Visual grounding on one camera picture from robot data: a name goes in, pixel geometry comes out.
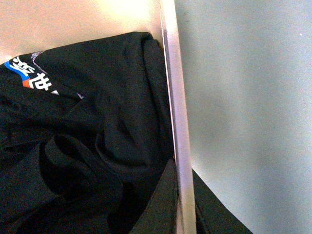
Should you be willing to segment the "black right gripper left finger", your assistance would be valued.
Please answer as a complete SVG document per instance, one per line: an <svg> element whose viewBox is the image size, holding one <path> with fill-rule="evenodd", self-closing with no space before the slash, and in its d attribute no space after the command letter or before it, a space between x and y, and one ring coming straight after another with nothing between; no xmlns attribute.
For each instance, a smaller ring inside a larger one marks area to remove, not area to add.
<svg viewBox="0 0 312 234"><path fill-rule="evenodd" d="M174 234L178 203L176 165L170 159L132 234Z"/></svg>

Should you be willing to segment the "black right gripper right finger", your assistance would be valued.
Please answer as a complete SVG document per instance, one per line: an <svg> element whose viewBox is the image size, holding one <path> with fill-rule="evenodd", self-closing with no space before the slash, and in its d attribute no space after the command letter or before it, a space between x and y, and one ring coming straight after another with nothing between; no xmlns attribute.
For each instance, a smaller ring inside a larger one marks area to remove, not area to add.
<svg viewBox="0 0 312 234"><path fill-rule="evenodd" d="M198 234L252 234L193 171L196 232Z"/></svg>

